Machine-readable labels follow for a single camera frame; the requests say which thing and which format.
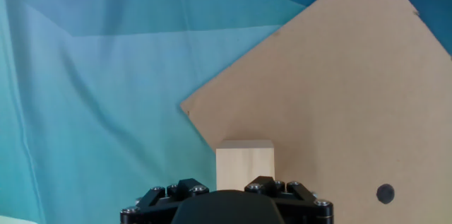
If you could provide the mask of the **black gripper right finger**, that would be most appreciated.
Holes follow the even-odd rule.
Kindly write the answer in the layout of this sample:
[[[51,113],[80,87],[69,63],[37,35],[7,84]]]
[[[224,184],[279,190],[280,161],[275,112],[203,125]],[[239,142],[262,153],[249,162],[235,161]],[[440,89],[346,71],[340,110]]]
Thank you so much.
[[[334,224],[333,203],[318,199],[302,183],[285,183],[272,177],[259,176],[244,187],[245,192],[270,198],[283,223]]]

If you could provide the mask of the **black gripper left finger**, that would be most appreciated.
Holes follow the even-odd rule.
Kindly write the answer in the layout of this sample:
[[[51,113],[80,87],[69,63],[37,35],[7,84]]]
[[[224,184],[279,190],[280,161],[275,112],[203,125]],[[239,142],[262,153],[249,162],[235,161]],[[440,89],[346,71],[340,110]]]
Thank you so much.
[[[134,206],[120,211],[120,223],[170,224],[184,200],[208,192],[209,188],[194,178],[167,187],[153,187]]]

